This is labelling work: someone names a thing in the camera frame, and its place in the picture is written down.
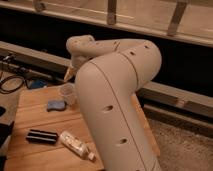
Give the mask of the yellow-tipped gripper finger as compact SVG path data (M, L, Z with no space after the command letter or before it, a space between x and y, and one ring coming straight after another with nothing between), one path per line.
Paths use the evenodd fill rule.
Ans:
M74 69L72 67L69 67L64 76L64 81L68 82L73 76L74 76Z

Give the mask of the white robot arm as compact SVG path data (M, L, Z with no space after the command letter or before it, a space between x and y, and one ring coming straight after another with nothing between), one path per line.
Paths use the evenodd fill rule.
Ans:
M159 48L144 39L95 40L73 36L66 42L81 113L106 171L162 171L131 96L159 72Z

